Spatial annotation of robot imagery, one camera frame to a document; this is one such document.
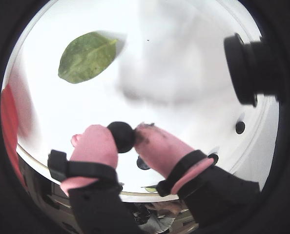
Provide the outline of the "pink-tipped gripper finger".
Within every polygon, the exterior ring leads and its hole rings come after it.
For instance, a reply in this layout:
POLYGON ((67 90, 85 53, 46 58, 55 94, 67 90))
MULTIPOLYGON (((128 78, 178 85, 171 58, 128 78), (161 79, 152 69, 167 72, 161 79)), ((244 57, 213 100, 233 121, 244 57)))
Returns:
POLYGON ((199 224, 213 224, 249 205, 260 194, 259 183, 240 179, 214 164, 167 131, 140 124, 135 149, 151 169, 164 177, 160 196, 177 195, 199 224))
POLYGON ((89 126, 74 141, 70 159, 51 150, 48 168, 69 197, 76 222, 84 234, 138 234, 140 229, 121 201, 116 167, 118 151, 111 131, 89 126))

